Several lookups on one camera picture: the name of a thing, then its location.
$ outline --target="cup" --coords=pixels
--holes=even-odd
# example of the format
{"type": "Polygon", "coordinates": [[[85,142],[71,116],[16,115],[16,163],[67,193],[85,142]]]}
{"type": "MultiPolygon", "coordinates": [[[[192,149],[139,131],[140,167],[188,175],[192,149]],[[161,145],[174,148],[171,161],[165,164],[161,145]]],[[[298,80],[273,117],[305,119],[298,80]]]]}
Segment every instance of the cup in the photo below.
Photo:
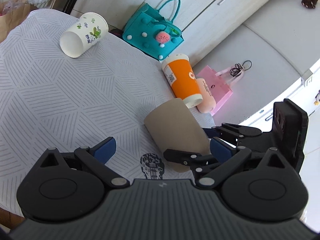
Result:
{"type": "MultiPolygon", "coordinates": [[[[163,154],[166,149],[210,154],[210,141],[194,116],[180,98],[171,99],[151,111],[144,124],[163,154]]],[[[169,162],[177,172],[189,166],[169,162]]]]}
{"type": "Polygon", "coordinates": [[[82,55],[109,31],[106,20],[99,14],[87,12],[60,37],[60,47],[69,57],[82,55]]]}
{"type": "Polygon", "coordinates": [[[162,62],[162,71],[174,94],[181,98],[188,108],[203,100],[189,58],[184,54],[174,54],[162,62]]]}
{"type": "Polygon", "coordinates": [[[197,108],[200,113],[207,114],[216,107],[216,100],[214,100],[206,81],[203,78],[197,78],[196,80],[203,98],[197,108]]]}

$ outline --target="bed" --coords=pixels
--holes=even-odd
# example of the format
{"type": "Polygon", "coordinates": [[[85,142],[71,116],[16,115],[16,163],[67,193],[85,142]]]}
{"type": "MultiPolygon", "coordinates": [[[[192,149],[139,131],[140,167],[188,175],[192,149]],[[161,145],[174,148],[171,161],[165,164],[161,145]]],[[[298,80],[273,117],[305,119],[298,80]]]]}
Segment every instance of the bed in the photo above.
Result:
{"type": "MultiPolygon", "coordinates": [[[[0,44],[0,207],[18,215],[17,188],[48,147],[73,152],[113,136],[106,165],[131,182],[145,178],[141,159],[159,154],[143,120],[174,98],[160,63],[110,33],[69,58],[59,38],[76,21],[36,10],[0,44]]],[[[209,114],[190,111],[202,127],[214,126],[209,114]]],[[[192,178],[162,161],[163,179],[192,178]]]]}

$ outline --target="orange cup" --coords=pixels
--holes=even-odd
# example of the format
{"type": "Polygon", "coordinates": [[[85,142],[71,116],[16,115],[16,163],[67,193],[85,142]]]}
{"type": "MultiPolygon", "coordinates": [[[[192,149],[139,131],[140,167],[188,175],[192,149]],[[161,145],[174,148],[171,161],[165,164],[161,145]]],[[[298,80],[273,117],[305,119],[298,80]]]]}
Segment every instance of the orange cup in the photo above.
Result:
{"type": "Polygon", "coordinates": [[[189,58],[184,54],[174,54],[162,62],[162,71],[174,94],[181,98],[188,108],[199,105],[203,98],[189,58]]]}

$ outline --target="brown paper bag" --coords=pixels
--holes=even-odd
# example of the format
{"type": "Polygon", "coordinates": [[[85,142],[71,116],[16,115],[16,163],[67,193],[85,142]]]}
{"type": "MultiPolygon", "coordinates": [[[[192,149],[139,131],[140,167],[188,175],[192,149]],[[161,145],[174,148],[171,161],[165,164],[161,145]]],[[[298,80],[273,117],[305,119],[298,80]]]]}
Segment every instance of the brown paper bag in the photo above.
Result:
{"type": "MultiPolygon", "coordinates": [[[[28,0],[12,0],[13,2],[23,3],[20,7],[0,16],[0,42],[4,41],[9,32],[21,24],[29,13],[37,9],[34,5],[29,4],[28,0]]],[[[2,12],[7,2],[0,3],[0,12],[2,12]]]]}

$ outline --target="pink bottle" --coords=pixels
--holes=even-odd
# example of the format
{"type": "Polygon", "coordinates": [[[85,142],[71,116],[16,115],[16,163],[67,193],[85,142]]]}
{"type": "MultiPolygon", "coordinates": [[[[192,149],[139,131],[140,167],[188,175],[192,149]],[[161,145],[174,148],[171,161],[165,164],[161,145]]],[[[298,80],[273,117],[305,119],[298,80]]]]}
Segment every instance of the pink bottle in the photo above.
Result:
{"type": "Polygon", "coordinates": [[[216,107],[216,100],[214,100],[205,80],[203,78],[197,78],[196,80],[203,98],[203,101],[197,105],[197,108],[203,114],[209,113],[216,107]]]}

